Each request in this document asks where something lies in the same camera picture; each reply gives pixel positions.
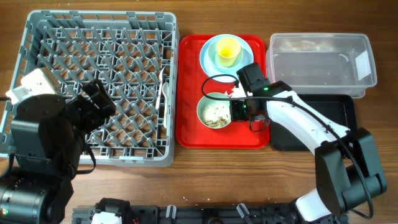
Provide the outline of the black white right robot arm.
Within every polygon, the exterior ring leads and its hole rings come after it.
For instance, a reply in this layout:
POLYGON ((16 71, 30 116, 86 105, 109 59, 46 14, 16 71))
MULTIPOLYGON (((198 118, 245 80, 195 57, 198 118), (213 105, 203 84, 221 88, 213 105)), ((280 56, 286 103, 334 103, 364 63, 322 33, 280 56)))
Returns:
POLYGON ((269 83, 257 63, 237 72, 231 102, 233 121, 260 116, 289 130, 315 157, 316 188, 295 201, 306 222, 373 205, 387 190, 387 181, 372 134, 350 129, 313 109, 288 86, 269 83))

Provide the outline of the white plastic spoon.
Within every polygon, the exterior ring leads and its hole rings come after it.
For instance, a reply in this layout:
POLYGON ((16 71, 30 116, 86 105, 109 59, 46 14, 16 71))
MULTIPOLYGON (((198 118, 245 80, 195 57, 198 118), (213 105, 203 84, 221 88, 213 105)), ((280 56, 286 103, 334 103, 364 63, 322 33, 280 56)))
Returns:
POLYGON ((162 86, 162 94, 164 96, 164 128, 167 128, 167 116, 168 116, 168 100, 169 100, 169 83, 165 82, 162 86))

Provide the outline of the white napkin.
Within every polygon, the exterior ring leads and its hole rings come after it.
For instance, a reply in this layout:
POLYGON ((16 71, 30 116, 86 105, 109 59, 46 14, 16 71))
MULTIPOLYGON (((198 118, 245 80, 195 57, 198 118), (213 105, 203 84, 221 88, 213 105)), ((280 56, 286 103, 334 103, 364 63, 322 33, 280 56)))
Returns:
POLYGON ((231 93, 228 93, 226 91, 224 94, 229 98, 243 98, 248 96, 248 94, 242 88, 239 87, 234 87, 231 89, 231 93))

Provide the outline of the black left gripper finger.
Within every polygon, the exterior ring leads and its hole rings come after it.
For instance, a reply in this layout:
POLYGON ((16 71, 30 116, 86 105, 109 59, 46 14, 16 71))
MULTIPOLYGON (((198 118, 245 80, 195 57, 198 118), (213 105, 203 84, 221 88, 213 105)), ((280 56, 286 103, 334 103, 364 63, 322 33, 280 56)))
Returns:
POLYGON ((99 109, 89 100, 78 95, 67 103, 67 114, 72 124, 95 124, 99 109))
POLYGON ((107 94, 102 82, 94 79, 83 86, 83 91, 90 97, 91 101, 98 107, 102 118, 108 118, 115 114, 116 106, 107 94))

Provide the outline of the rice and food scraps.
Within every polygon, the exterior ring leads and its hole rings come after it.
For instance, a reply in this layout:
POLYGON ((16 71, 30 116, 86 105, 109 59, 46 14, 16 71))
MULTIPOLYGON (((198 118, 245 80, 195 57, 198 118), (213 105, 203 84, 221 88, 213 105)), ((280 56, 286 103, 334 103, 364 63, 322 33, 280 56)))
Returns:
POLYGON ((201 112, 201 118, 210 128, 222 128, 230 122, 229 107, 220 103, 206 105, 201 112))

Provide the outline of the mint green bowl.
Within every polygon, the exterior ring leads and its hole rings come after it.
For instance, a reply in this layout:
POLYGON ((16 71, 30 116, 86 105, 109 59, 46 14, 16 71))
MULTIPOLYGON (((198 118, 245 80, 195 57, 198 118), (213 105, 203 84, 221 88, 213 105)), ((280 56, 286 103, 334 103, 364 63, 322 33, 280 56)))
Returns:
POLYGON ((215 104, 215 103, 220 103, 220 104, 223 104, 223 105, 226 105, 226 106, 228 106, 229 107, 229 112, 230 112, 230 101, 228 100, 228 96, 226 96, 224 93, 218 93, 218 92, 213 92, 213 93, 209 93, 208 94, 208 96, 212 96, 213 98, 223 98, 223 99, 227 99, 227 101, 220 101, 220 100, 212 100, 212 99, 210 99, 210 98, 207 98, 207 97, 203 97, 199 102, 198 102, 198 105, 197 105, 197 116, 198 116, 198 119, 201 121, 201 123, 203 124, 203 125, 205 125, 204 124, 204 122, 202 121, 202 118, 201 118, 201 112, 202 112, 202 110, 204 109, 204 107, 206 106, 206 105, 211 105, 211 104, 215 104))

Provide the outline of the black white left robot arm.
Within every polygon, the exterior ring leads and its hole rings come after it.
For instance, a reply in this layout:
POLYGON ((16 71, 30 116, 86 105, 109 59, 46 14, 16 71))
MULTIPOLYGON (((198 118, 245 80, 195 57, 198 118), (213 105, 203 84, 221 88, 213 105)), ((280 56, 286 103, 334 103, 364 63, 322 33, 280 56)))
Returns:
POLYGON ((60 223, 73 195, 80 155, 93 151, 86 134, 114 115, 116 106, 102 82, 83 86, 88 95, 66 101, 56 94, 31 96, 11 123, 15 152, 1 175, 1 223, 60 223))

